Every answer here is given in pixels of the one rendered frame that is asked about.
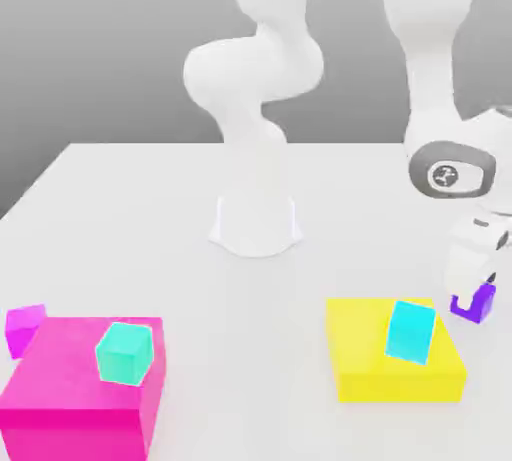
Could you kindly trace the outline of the small cyan cube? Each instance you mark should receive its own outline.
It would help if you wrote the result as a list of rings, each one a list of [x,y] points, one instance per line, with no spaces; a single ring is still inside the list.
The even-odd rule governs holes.
[[[425,366],[436,324],[432,307],[396,301],[390,317],[385,355]]]

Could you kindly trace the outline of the large yellow box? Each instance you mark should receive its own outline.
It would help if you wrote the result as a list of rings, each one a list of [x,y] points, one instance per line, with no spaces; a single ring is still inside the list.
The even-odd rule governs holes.
[[[388,333],[416,323],[419,311],[434,310],[429,298],[329,298],[326,333],[338,393],[344,403],[454,403],[461,400],[467,370],[442,319],[432,314],[426,362],[395,357]]]

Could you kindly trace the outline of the small purple cube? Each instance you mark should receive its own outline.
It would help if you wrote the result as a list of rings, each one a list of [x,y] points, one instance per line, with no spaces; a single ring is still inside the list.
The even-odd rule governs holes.
[[[450,312],[470,322],[480,324],[490,313],[496,286],[493,283],[485,282],[474,293],[470,307],[465,310],[459,306],[459,297],[452,296]]]

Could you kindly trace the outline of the small teal cube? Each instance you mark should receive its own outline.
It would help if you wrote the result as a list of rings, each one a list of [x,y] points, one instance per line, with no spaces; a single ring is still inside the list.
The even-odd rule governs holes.
[[[140,386],[154,360],[148,325],[113,322],[95,347],[101,381]]]

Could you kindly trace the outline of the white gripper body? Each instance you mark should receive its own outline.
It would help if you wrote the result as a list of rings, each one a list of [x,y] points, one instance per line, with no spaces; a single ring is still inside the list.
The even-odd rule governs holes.
[[[467,280],[476,279],[479,288],[496,272],[495,257],[506,244],[506,221],[490,214],[466,214],[449,237],[444,283],[450,294],[458,294]]]

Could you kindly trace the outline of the large pink box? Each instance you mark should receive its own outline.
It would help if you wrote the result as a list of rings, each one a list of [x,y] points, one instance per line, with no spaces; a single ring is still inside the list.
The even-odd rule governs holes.
[[[112,317],[48,317],[0,394],[9,461],[148,461],[164,379],[159,317],[129,317],[152,330],[154,361],[138,386],[101,380],[95,348]]]

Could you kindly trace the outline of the small magenta cube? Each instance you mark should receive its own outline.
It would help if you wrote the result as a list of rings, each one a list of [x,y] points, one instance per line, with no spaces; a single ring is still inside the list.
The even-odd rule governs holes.
[[[34,334],[44,321],[44,304],[9,309],[6,315],[5,337],[12,359],[20,359]]]

